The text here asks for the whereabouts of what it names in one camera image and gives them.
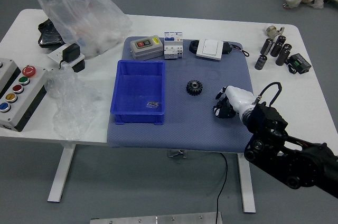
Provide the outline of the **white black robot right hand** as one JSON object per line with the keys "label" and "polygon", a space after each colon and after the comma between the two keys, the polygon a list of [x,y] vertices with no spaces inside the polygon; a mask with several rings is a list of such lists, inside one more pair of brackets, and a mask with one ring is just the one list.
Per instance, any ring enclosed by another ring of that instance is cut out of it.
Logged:
{"label": "white black robot right hand", "polygon": [[234,86],[223,87],[215,99],[218,102],[213,112],[217,118],[233,118],[238,114],[241,121],[253,111],[256,100],[251,92]]}

